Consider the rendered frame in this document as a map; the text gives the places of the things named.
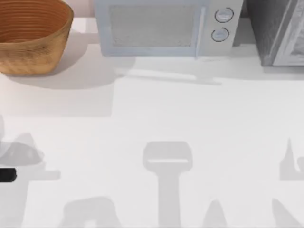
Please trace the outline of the microwave oven door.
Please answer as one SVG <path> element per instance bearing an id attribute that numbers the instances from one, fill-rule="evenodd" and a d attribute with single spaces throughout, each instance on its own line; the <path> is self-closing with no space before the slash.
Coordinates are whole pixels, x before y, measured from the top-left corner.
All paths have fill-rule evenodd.
<path id="1" fill-rule="evenodd" d="M 197 57 L 205 0 L 94 0 L 100 48 L 109 57 Z"/>

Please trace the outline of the round microwave knob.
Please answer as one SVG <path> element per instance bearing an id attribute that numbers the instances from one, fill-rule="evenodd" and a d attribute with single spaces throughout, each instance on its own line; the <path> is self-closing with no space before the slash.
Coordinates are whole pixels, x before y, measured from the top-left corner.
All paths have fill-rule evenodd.
<path id="1" fill-rule="evenodd" d="M 222 8 L 215 12 L 215 20 L 219 23 L 229 22 L 233 16 L 234 11 L 231 8 Z"/>
<path id="2" fill-rule="evenodd" d="M 229 38 L 229 30 L 226 28 L 215 29 L 211 33 L 211 38 L 215 42 L 223 42 Z"/>

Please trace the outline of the pale microwave oven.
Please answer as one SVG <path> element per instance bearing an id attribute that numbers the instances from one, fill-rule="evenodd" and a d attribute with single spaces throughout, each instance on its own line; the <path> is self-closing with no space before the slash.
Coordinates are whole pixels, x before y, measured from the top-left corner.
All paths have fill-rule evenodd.
<path id="1" fill-rule="evenodd" d="M 205 0 L 209 3 L 206 9 L 202 30 L 199 35 L 199 52 L 197 57 L 224 56 L 232 48 L 238 21 L 244 0 Z M 233 18 L 226 23 L 219 23 L 215 20 L 215 12 L 222 8 L 231 8 L 234 11 Z M 211 33 L 215 29 L 226 28 L 229 30 L 229 38 L 223 42 L 215 42 Z"/>

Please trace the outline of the brown woven basket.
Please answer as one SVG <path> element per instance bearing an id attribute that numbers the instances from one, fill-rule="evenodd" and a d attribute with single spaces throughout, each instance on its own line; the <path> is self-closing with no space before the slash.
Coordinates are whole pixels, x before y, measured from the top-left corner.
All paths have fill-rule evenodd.
<path id="1" fill-rule="evenodd" d="M 66 48 L 73 18 L 63 0 L 0 0 L 0 73 L 52 72 Z"/>

